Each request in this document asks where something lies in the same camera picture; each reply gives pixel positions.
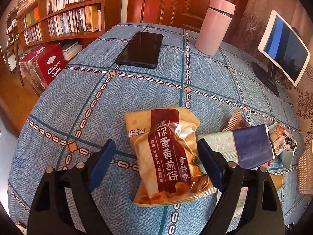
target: snack bag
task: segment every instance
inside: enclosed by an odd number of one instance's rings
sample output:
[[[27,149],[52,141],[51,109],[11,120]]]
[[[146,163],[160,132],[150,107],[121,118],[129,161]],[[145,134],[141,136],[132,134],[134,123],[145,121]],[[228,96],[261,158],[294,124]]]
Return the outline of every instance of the snack bag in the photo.
[[[279,155],[284,168],[290,169],[294,153],[297,151],[297,142],[277,122],[269,126],[269,132],[276,155]]]
[[[167,107],[125,113],[125,119],[142,178],[135,205],[173,205],[216,192],[195,162],[200,121],[191,111]]]
[[[249,123],[242,117],[240,111],[237,110],[232,118],[228,121],[228,126],[223,128],[222,132],[247,127],[250,127]]]

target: pink water bottle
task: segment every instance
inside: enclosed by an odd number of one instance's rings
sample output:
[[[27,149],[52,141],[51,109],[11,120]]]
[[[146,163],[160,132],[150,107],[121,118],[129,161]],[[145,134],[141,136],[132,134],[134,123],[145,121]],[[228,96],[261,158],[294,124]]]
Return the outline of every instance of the pink water bottle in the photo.
[[[197,50],[209,56],[216,54],[232,20],[235,7],[236,5],[225,0],[210,0],[195,45]]]

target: patterned tablecloth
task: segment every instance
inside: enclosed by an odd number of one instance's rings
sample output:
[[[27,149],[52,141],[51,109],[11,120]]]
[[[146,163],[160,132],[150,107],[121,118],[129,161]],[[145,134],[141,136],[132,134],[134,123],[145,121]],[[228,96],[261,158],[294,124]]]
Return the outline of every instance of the patterned tablecloth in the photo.
[[[164,35],[155,70],[115,63],[137,31]],[[250,63],[258,61],[238,48],[222,43],[214,57],[200,53],[194,47],[197,35],[169,26],[119,24],[65,67],[38,100],[18,139],[8,186],[14,222],[27,223],[48,166],[71,168],[111,138],[117,154],[92,195],[112,233],[199,234],[216,205],[216,194],[174,206],[142,208],[132,203],[140,176],[124,113],[166,106],[190,109],[201,121],[197,134],[220,131],[236,110],[251,125],[279,121],[297,141],[298,151],[291,169],[272,161],[270,172],[285,177],[278,191],[285,223],[300,218],[307,203],[297,190],[304,143],[288,95],[278,81],[279,97],[265,88],[251,70]],[[68,200],[73,221],[83,230],[70,191]],[[238,220],[232,220],[230,229]]]

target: red box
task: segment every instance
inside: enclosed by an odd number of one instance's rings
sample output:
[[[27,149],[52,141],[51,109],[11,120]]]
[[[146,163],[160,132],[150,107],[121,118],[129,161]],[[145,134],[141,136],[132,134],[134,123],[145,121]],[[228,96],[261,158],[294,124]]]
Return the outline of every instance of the red box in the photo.
[[[34,48],[19,64],[37,96],[42,95],[66,65],[59,43]]]

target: egg yolk pancake package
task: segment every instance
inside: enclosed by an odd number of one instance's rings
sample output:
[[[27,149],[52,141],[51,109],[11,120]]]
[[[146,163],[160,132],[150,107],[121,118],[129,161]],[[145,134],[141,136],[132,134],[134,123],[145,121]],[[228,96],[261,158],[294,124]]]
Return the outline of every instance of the egg yolk pancake package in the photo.
[[[142,179],[135,205],[173,205],[216,192],[197,164],[200,121],[191,111],[167,107],[125,113],[125,119]]]

